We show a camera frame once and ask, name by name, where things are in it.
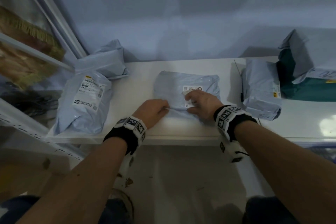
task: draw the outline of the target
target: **gray plastic mailer bag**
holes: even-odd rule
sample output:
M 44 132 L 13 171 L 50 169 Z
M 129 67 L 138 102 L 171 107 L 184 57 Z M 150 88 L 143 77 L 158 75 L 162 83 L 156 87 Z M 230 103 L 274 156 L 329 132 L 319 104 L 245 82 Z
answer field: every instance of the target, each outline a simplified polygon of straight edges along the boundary
M 103 129 L 112 97 L 111 82 L 91 71 L 67 81 L 58 100 L 54 135 L 65 130 L 97 134 Z
M 283 40 L 280 48 L 289 48 L 292 52 L 293 84 L 306 77 L 336 79 L 336 29 L 297 28 Z
M 124 63 L 124 48 L 119 40 L 112 40 L 95 53 L 77 60 L 75 70 L 77 74 L 95 70 L 107 79 L 118 79 L 129 75 Z
M 281 112 L 277 65 L 262 59 L 247 59 L 241 79 L 245 110 L 255 118 L 277 118 Z
M 184 91 L 203 90 L 220 97 L 218 87 L 218 75 L 196 75 L 161 71 L 154 83 L 154 97 L 166 99 L 170 105 L 167 115 L 170 117 L 187 117 L 198 120 L 196 115 L 187 112 L 187 109 L 194 107 L 195 103 L 184 99 Z

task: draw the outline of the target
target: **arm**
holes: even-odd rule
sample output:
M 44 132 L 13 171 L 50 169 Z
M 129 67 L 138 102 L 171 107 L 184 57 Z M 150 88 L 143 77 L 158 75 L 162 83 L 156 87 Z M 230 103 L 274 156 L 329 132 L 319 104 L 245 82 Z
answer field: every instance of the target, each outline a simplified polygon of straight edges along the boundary
M 197 90 L 186 100 L 188 109 L 212 118 L 223 104 Z M 251 121 L 238 124 L 234 135 L 272 187 L 276 196 L 300 223 L 333 223 L 336 219 L 336 165 Z
M 168 113 L 164 107 L 169 107 L 167 101 L 147 100 L 133 116 L 149 129 Z M 123 139 L 107 139 L 17 223 L 97 223 L 126 151 Z

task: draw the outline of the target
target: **green plastic bag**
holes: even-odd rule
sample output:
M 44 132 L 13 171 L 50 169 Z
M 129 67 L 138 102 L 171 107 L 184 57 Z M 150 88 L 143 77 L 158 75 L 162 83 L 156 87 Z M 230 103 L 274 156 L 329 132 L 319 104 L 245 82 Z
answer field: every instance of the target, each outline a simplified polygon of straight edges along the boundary
M 336 81 L 305 78 L 303 82 L 293 84 L 295 61 L 290 49 L 283 49 L 276 63 L 278 69 L 281 92 L 288 99 L 336 102 Z

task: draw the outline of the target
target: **person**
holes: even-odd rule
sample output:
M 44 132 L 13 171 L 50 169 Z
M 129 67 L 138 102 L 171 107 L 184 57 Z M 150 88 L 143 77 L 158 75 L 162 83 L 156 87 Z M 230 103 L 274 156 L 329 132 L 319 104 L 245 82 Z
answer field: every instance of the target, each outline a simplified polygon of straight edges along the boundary
M 201 90 L 191 91 L 185 98 L 197 102 L 188 112 L 209 120 L 223 106 Z M 167 114 L 167 108 L 165 100 L 147 100 L 133 117 L 150 129 Z M 250 120 L 237 124 L 234 135 L 277 197 L 248 202 L 246 223 L 335 223 L 335 164 Z M 129 198 L 113 190 L 113 199 L 109 199 L 128 151 L 126 141 L 120 137 L 105 140 L 40 199 L 26 196 L 3 203 L 0 223 L 132 223 Z

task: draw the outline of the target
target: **person's left hand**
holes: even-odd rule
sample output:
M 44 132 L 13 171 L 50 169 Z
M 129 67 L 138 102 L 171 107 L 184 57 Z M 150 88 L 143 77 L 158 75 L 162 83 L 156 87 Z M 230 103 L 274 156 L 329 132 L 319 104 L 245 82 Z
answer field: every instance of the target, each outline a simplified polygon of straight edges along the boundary
M 146 100 L 133 114 L 134 117 L 142 120 L 147 129 L 152 128 L 168 113 L 169 104 L 167 100 L 150 99 Z

